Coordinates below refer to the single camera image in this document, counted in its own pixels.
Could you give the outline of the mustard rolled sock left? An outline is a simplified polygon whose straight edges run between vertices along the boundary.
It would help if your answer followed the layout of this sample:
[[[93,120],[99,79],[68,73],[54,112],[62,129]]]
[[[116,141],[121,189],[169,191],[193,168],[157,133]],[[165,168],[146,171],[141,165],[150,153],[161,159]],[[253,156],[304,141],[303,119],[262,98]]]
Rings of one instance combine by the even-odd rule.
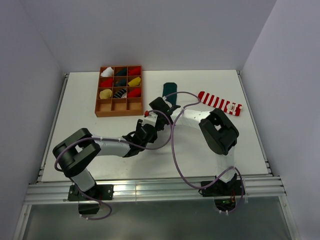
[[[99,93],[100,99],[110,99],[112,96],[113,96],[113,91],[111,89],[104,89]]]

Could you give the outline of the dark teal rolled sock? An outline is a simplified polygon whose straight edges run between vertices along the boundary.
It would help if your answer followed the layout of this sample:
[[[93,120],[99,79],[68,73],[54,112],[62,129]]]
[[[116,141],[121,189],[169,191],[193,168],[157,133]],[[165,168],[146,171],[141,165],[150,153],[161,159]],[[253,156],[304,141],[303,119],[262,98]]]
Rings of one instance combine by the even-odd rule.
[[[115,76],[119,77],[119,76],[127,76],[127,71],[128,69],[126,67],[123,68],[119,68],[118,71],[114,74]]]
[[[126,87],[127,86],[127,79],[126,78],[122,78],[119,81],[115,82],[114,87]]]

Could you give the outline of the yellow rolled sock right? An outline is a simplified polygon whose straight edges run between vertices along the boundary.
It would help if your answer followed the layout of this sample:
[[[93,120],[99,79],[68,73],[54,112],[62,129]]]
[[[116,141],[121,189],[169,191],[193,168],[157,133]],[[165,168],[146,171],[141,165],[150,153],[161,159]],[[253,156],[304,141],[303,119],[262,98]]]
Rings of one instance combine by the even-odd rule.
[[[139,86],[140,84],[141,84],[141,78],[139,76],[133,78],[131,81],[128,82],[128,86],[130,87]]]

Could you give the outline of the wooden compartment organizer tray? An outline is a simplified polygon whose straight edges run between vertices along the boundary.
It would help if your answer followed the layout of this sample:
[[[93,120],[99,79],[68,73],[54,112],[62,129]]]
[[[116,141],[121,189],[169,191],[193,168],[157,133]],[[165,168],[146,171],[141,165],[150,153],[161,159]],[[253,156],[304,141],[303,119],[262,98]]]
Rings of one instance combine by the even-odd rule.
[[[144,103],[143,103],[143,73],[141,67],[140,75],[129,76],[128,68],[137,67],[140,65],[123,65],[123,66],[102,66],[99,70],[98,77],[98,86],[95,100],[95,115],[97,117],[124,117],[124,116],[139,116],[144,112]],[[112,67],[114,69],[113,76],[110,77],[101,77],[101,72],[108,67]],[[115,76],[115,73],[118,69],[127,68],[127,76]],[[140,77],[141,82],[139,86],[128,86],[128,82],[132,79]],[[103,79],[113,78],[113,86],[112,87],[100,87],[100,83]],[[126,78],[126,86],[122,87],[114,87],[114,83],[119,81],[120,79]],[[119,90],[126,88],[127,92],[122,98],[113,98],[114,94]],[[141,88],[141,97],[137,98],[127,98],[128,92],[134,88]],[[105,89],[112,90],[112,97],[108,99],[100,99],[99,94],[100,91]]]

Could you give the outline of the dark teal rolled sock top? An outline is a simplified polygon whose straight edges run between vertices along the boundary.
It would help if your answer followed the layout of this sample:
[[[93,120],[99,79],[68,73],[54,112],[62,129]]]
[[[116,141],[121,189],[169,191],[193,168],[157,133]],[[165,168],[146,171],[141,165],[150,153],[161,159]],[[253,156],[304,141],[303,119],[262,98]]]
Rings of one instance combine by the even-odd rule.
[[[119,76],[127,76],[127,71],[128,69],[126,67],[123,68],[119,68],[118,71],[114,74],[115,76],[119,77]]]

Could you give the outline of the aluminium frame rail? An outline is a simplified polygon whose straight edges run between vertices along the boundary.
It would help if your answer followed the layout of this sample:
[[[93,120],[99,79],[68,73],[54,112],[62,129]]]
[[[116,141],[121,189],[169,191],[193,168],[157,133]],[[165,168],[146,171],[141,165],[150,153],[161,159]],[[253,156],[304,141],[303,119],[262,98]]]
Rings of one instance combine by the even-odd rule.
[[[245,197],[282,197],[286,190],[279,176],[244,177]],[[204,199],[180,178],[146,180],[98,181],[98,185],[113,185],[111,203],[184,201]],[[69,204],[70,182],[40,182],[28,186],[25,205]]]

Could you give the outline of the dark green reindeer sock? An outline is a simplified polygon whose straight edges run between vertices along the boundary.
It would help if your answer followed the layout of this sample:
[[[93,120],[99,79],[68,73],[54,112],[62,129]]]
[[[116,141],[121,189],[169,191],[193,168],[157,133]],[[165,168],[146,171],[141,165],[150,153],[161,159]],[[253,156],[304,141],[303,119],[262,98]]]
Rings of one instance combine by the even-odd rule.
[[[163,84],[162,98],[171,106],[177,104],[177,84],[175,82],[166,82]]]

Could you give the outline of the red rolled sock top right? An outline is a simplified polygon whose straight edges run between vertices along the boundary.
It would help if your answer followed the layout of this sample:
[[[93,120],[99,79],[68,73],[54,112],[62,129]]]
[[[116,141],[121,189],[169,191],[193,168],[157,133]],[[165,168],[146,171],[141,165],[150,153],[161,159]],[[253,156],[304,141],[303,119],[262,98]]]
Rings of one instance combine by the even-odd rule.
[[[129,76],[139,76],[140,74],[141,74],[141,67],[140,66],[128,68],[128,75]]]

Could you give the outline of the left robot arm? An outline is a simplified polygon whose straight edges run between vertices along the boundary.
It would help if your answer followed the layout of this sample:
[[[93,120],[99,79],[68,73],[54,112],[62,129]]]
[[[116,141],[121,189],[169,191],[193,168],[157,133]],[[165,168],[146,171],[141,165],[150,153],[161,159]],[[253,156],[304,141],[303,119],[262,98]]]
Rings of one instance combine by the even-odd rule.
[[[87,166],[96,156],[133,157],[148,143],[154,143],[162,130],[158,123],[142,119],[138,120],[135,131],[120,138],[94,137],[87,128],[81,128],[53,148],[55,166],[60,166],[65,177],[78,186],[82,197],[91,200],[98,188]]]

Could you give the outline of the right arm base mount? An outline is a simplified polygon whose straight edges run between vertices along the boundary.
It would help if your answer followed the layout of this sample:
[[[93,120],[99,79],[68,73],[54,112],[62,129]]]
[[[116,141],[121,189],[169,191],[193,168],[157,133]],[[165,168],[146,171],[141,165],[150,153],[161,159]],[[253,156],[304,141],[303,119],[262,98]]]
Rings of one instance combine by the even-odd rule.
[[[198,193],[202,197],[226,197],[223,199],[214,200],[214,204],[219,211],[232,211],[237,206],[236,197],[243,197],[245,189],[241,180],[236,178],[228,183],[218,180],[215,184],[206,189],[199,189]]]

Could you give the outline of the red rolled sock left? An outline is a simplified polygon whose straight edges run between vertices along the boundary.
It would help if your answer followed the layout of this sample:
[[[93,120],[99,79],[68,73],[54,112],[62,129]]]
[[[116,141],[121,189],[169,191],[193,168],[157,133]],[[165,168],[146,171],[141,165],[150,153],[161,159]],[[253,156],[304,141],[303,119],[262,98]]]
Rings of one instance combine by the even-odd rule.
[[[113,86],[114,79],[112,77],[107,77],[103,79],[99,85],[100,88],[111,88]]]

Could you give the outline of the black white striped rolled sock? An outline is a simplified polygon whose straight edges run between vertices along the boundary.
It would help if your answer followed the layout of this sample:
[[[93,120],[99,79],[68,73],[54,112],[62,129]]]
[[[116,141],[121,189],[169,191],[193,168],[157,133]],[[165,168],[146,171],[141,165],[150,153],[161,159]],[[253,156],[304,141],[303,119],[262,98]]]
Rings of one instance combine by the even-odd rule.
[[[122,98],[123,96],[125,96],[127,93],[127,89],[126,88],[122,88],[120,89],[119,91],[117,91],[114,95],[113,95],[113,98],[114,99],[120,99]]]

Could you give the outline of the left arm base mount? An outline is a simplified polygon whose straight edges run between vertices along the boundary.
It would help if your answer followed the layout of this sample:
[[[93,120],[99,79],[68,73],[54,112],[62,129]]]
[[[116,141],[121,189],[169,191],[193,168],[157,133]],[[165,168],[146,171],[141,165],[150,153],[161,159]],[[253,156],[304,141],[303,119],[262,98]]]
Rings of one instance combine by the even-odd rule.
[[[91,198],[100,201],[109,201],[113,199],[114,186],[112,184],[96,184],[90,190],[84,192]],[[83,196],[75,185],[71,185],[67,200],[69,202],[78,202],[78,212],[81,215],[92,216],[101,209],[101,204],[96,203],[79,203],[81,201],[89,201],[90,198]]]

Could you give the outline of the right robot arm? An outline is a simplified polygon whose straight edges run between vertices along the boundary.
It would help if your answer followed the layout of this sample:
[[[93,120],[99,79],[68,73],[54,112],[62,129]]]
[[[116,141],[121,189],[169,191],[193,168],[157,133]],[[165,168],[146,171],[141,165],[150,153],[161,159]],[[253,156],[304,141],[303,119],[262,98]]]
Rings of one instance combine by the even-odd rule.
[[[229,194],[237,181],[235,169],[235,146],[239,131],[226,114],[219,108],[212,111],[186,109],[178,105],[169,105],[161,97],[153,100],[149,106],[171,117],[173,127],[187,126],[202,132],[202,135],[216,155],[217,191]]]

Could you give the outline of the dark teal rolled sock middle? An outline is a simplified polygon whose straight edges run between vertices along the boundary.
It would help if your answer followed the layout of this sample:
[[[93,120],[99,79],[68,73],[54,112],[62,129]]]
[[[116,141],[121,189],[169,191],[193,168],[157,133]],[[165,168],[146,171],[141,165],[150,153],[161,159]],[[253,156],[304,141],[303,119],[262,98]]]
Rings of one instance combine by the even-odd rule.
[[[127,86],[127,79],[126,78],[122,78],[119,81],[115,82],[114,87],[126,87]]]

